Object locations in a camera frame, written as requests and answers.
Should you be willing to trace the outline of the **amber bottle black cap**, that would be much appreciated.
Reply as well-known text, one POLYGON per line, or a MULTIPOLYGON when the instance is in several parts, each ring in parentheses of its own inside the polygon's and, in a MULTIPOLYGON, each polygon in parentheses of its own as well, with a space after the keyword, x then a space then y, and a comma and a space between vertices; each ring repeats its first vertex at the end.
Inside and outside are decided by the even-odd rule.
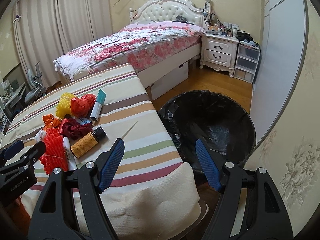
POLYGON ((85 153, 87 153, 90 149, 92 149, 95 145, 99 144, 101 139, 106 137, 106 133, 102 127, 98 127, 97 129, 89 132, 87 135, 82 137, 76 143, 74 143, 70 150, 72 154, 76 158, 82 157, 85 153))

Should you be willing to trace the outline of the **white crumpled tissue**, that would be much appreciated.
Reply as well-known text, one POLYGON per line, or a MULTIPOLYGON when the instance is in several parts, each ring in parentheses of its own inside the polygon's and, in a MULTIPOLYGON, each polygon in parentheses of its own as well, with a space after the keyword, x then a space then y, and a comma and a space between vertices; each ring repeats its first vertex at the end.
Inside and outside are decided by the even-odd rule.
POLYGON ((40 129, 37 134, 35 135, 35 141, 39 142, 39 141, 44 141, 45 137, 47 135, 47 132, 43 129, 40 129))

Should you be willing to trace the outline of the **orange plastic bag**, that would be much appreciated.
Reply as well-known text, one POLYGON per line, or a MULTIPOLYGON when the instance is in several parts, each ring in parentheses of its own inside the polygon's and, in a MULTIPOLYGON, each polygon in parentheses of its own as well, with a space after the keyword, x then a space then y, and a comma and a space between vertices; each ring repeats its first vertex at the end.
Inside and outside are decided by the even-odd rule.
POLYGON ((47 131, 50 128, 59 129, 61 125, 61 120, 53 116, 52 114, 44 115, 42 117, 42 120, 44 122, 44 131, 47 131))

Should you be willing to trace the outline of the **white cardboard box under bed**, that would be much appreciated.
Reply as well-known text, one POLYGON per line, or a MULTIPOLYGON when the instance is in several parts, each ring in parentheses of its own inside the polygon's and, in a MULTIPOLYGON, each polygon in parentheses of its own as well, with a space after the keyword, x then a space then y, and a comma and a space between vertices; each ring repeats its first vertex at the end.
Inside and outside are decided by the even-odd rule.
POLYGON ((150 86, 152 100, 158 99, 160 96, 188 79, 188 76, 189 62, 185 62, 150 86))

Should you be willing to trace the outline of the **yellow foam fruit net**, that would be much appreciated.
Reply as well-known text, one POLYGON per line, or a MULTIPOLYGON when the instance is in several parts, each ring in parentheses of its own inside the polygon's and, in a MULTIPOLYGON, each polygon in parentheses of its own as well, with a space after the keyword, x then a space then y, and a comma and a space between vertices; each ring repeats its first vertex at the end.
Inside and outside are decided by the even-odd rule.
POLYGON ((59 119, 63 119, 65 115, 71 115, 71 100, 75 95, 69 92, 65 92, 60 96, 59 103, 56 107, 55 115, 59 119))

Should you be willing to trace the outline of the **pink floral quilt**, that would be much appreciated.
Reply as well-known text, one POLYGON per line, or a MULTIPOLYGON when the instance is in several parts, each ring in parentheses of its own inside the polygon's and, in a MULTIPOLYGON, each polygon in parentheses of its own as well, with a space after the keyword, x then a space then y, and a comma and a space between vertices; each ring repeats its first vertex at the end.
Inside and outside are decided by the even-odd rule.
POLYGON ((139 73, 199 43, 205 29, 175 21, 129 24, 117 33, 75 48, 54 60, 55 70, 75 81, 129 63, 139 73))

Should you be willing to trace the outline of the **plastic drawer unit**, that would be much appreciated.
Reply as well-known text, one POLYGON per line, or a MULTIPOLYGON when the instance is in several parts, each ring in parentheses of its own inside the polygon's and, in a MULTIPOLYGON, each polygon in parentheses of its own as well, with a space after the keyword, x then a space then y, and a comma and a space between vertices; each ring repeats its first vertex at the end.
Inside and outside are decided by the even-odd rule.
POLYGON ((261 50, 252 43, 239 42, 235 61, 234 77, 253 83, 258 69, 261 50))

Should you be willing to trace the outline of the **teal and white box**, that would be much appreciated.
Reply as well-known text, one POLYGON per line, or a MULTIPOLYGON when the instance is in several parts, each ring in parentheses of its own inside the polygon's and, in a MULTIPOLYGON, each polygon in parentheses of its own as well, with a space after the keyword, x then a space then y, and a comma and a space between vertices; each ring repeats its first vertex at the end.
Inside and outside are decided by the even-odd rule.
POLYGON ((102 89, 100 89, 90 114, 90 118, 93 121, 97 121, 99 119, 100 112, 101 112, 102 106, 104 105, 105 99, 106 99, 106 93, 102 89))

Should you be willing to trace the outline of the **white nightstand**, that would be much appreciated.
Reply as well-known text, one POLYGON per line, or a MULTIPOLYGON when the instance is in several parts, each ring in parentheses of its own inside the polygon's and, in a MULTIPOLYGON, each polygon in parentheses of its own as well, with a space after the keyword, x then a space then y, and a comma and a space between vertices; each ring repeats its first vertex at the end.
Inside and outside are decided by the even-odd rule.
POLYGON ((228 72, 229 76, 233 77, 239 40, 233 37, 204 33, 201 41, 200 68, 207 66, 217 72, 228 72))

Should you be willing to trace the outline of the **dark red ribbon bundle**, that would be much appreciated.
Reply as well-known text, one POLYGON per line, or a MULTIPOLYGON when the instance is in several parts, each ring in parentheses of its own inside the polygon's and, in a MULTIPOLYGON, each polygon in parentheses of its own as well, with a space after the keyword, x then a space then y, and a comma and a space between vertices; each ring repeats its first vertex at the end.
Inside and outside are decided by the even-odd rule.
POLYGON ((64 118, 59 127, 59 134, 68 139, 76 140, 92 131, 92 123, 80 124, 73 118, 64 118))

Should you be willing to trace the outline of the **beige curtain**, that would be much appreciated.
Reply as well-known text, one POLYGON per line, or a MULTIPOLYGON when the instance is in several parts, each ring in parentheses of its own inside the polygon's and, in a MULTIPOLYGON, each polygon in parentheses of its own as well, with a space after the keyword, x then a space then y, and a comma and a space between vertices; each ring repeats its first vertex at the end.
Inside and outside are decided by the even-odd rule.
POLYGON ((13 13, 20 64, 24 72, 39 64, 46 87, 60 80, 55 59, 112 34, 109 0, 16 0, 13 13))

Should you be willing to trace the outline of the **red plastic bag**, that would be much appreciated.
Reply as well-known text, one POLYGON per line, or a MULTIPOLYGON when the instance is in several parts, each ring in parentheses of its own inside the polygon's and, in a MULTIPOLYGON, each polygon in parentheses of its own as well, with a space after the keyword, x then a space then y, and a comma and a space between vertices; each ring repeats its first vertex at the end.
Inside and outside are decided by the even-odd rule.
POLYGON ((93 108, 97 97, 94 94, 85 94, 81 98, 73 97, 71 99, 71 113, 77 117, 86 117, 93 108))

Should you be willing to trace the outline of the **red foam fruit net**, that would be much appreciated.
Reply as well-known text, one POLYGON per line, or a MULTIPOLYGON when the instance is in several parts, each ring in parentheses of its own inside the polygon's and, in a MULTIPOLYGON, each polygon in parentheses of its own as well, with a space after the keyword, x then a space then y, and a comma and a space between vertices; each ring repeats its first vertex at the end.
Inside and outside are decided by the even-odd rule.
POLYGON ((51 174, 57 167, 68 171, 67 157, 63 148, 63 136, 57 129, 48 128, 43 139, 46 146, 45 153, 39 158, 40 163, 47 175, 51 174))

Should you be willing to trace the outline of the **black lined trash bin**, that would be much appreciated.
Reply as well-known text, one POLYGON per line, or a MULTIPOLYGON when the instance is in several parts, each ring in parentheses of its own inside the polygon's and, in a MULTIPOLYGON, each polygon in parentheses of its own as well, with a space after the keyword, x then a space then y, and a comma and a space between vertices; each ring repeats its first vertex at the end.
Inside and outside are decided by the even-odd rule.
POLYGON ((227 161, 244 167, 256 146, 255 128, 249 114, 233 99, 210 90, 191 90, 166 102, 160 120, 182 160, 194 172, 203 169, 195 152, 197 139, 227 161))

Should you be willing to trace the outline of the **white tube green print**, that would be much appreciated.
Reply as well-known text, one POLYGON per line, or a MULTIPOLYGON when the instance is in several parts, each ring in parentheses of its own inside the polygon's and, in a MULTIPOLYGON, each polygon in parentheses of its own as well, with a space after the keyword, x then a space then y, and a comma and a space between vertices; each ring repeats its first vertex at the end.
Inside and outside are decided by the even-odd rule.
POLYGON ((63 137, 63 148, 65 150, 65 155, 67 158, 68 169, 69 170, 76 170, 77 166, 76 166, 75 158, 71 152, 70 142, 67 137, 63 137))

